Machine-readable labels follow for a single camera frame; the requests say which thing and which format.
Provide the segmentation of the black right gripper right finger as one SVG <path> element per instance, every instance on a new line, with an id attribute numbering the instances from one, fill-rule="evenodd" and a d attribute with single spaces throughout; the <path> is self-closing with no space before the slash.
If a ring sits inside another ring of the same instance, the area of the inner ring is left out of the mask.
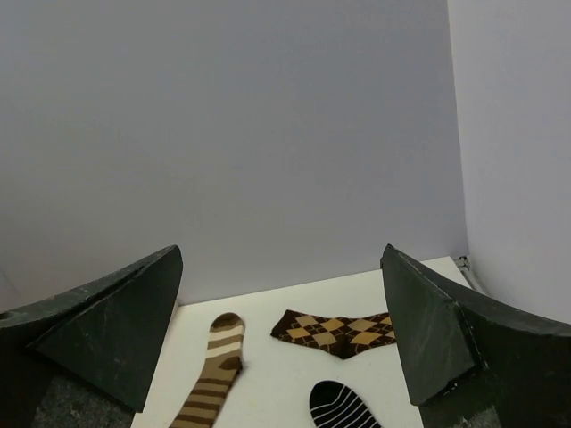
<path id="1" fill-rule="evenodd" d="M 425 427 L 568 427 L 570 326 L 474 292 L 392 245 L 381 258 L 410 403 Z"/>

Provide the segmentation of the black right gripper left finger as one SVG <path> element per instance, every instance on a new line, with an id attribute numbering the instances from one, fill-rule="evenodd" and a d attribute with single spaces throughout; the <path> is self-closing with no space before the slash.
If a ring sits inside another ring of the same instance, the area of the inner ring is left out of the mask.
<path id="1" fill-rule="evenodd" d="M 129 427 L 182 277 L 177 245 L 1 315 L 3 427 Z"/>

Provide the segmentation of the tan brown striped sock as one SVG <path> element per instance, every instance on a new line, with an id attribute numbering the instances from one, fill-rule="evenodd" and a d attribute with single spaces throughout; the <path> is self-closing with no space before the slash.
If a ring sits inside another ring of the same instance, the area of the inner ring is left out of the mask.
<path id="1" fill-rule="evenodd" d="M 211 323 L 202 371 L 170 427 L 212 427 L 243 370 L 245 324 L 236 313 Z"/>

